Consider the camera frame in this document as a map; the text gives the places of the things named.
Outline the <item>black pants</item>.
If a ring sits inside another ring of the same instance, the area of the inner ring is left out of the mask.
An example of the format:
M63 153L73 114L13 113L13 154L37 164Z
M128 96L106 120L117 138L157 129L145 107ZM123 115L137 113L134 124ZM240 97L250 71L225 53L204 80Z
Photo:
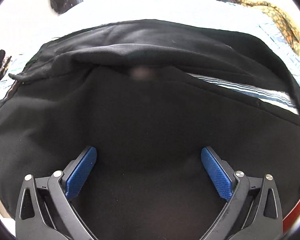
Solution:
M300 199L300 87L261 40L130 21L44 44L0 101L0 200L87 146L98 158L74 207L99 239L199 239L224 201L200 161L271 174Z

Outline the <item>orange red rug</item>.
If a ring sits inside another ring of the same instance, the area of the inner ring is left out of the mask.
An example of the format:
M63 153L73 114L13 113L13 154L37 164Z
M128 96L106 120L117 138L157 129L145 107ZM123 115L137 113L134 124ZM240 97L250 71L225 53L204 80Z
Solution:
M292 210L283 219L283 233L286 233L300 216L300 199Z

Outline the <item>yellow floral blanket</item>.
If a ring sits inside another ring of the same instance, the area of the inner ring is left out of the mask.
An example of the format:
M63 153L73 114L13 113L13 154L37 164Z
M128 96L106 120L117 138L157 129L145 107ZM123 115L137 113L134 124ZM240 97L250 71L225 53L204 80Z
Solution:
M259 9L270 17L288 45L300 57L300 28L284 10L266 1L238 0L238 3L245 7Z

